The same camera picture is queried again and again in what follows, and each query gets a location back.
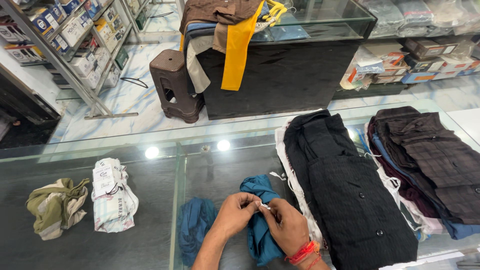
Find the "olive green fabric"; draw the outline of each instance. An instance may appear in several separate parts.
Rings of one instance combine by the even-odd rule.
[[[72,179],[61,178],[30,194],[25,204],[36,216],[33,228],[42,240],[60,237],[62,229],[69,229],[84,217],[86,212],[79,208],[88,195],[85,185],[89,182],[83,179],[74,187]]]

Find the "glass display counter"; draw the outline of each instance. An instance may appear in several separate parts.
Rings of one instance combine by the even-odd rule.
[[[480,151],[480,146],[431,100],[330,112],[342,116],[363,156],[356,129],[378,110],[402,106],[439,112],[447,129]],[[2,269],[186,269],[176,238],[180,206],[199,197],[212,200],[219,209],[229,194],[239,191],[244,178],[269,172],[281,175],[274,130],[284,121],[285,117],[275,117],[209,126],[208,135],[193,136],[196,129],[188,128],[0,150]],[[221,140],[229,142],[228,149],[218,149]],[[153,147],[158,149],[157,155],[151,155]],[[87,212],[83,220],[61,237],[42,241],[33,230],[35,217],[25,207],[28,195],[59,178],[71,178],[75,184],[91,179],[95,162],[103,158],[117,158],[126,166],[128,185],[139,199],[135,226],[120,233],[94,232],[89,194],[81,207]],[[287,182],[268,176],[273,190],[292,203]],[[92,184],[87,187],[91,193]],[[250,257],[246,235],[244,229],[228,241],[220,269],[262,269]],[[471,251],[479,243],[480,234],[462,240],[452,240],[447,234],[432,235],[419,243],[418,258]],[[332,266],[328,252],[323,251],[322,256]],[[294,269],[282,258],[270,262],[268,268]]]

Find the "plastic stool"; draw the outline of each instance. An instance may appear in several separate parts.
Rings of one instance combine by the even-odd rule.
[[[197,94],[194,98],[188,95],[185,72],[181,51],[166,49],[150,62],[150,74],[165,116],[176,116],[191,124],[198,121],[198,114],[205,105],[205,100],[203,94]]]

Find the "human hand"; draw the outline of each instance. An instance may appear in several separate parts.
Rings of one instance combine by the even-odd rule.
[[[270,234],[289,257],[310,241],[307,219],[284,199],[272,199],[267,208],[260,206]]]
[[[259,197],[246,192],[229,195],[223,201],[210,231],[219,233],[225,241],[228,240],[247,226],[261,201]]]

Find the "plastic bag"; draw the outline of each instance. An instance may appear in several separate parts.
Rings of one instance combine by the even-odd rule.
[[[480,30],[480,2],[477,0],[462,0],[462,6],[467,10],[467,15],[463,25],[453,28],[455,35],[477,32]]]
[[[402,28],[432,25],[433,12],[422,0],[392,0],[405,18]]]
[[[425,0],[425,3],[433,12],[434,26],[453,27],[466,21],[467,11],[461,0]]]
[[[359,0],[359,4],[378,18],[370,37],[395,35],[405,21],[400,10],[390,0]]]

